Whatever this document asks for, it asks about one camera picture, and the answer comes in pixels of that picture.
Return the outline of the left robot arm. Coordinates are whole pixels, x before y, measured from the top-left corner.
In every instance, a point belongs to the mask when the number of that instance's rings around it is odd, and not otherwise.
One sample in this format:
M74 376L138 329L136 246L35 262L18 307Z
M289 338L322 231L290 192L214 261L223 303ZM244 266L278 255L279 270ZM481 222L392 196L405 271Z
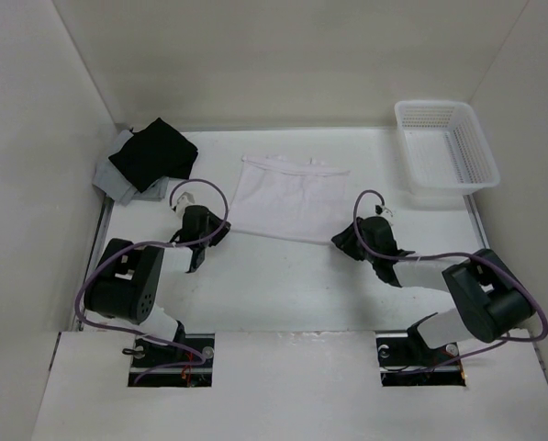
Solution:
M218 245L230 223L208 208L184 209L182 226L168 243L133 243L112 239L95 272L82 288L75 306L84 324L100 330L133 334L154 344L154 355L165 366L176 366L185 351L183 325L157 304L162 271L192 274L203 264L206 249Z

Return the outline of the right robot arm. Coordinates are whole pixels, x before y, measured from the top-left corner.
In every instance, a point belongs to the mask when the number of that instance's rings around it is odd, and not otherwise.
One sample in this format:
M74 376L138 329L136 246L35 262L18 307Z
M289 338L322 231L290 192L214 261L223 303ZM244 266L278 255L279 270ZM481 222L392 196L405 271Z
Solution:
M453 308L433 313L406 330L396 347L412 366L456 361L447 345L476 339L488 349L511 341L509 331L540 314L532 295L498 255L483 248L473 254L419 255L397 245L389 222L357 218L332 243L355 261L366 261L376 276L395 288L427 288L448 293Z

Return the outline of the white tank top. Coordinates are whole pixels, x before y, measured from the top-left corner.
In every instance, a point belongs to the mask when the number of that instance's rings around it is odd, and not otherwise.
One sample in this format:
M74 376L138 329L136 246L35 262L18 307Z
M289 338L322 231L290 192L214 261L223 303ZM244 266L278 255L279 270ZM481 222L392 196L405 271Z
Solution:
M283 156L242 157L230 203L234 232L286 241L328 244L350 223L345 189L350 171Z

